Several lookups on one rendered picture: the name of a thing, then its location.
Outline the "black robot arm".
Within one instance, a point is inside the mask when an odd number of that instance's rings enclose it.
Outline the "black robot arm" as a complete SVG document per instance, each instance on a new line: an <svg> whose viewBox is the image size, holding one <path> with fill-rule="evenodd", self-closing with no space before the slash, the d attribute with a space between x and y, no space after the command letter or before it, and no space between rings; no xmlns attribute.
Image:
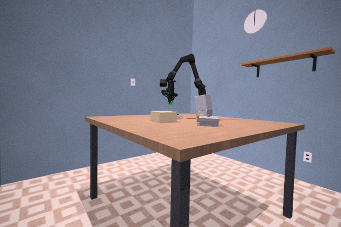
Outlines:
<svg viewBox="0 0 341 227"><path fill-rule="evenodd" d="M192 67L192 71L195 77L194 84L196 88L198 88L198 95L199 96L206 95L205 89L206 86L202 83L201 79L199 78L197 68L195 65L195 56L193 54L181 57L178 63L176 64L175 68L168 74L168 77L166 79L160 79L160 87L165 87L167 85L168 87L174 87L174 82L176 81L173 79L183 62L189 62Z"/></svg>

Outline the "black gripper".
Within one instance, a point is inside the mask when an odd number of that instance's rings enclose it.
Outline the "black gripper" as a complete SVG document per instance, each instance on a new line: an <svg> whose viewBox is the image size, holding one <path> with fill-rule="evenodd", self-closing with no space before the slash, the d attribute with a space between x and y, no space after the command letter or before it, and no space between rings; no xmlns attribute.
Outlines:
<svg viewBox="0 0 341 227"><path fill-rule="evenodd" d="M174 100L174 98L176 97L176 96L178 96L178 94L177 93L174 93L174 87L168 87L167 88L168 89L168 92L164 92L163 93L163 96L166 96L167 97L167 99L168 99L168 101L169 101L169 104L171 103L171 101L173 101Z"/></svg>

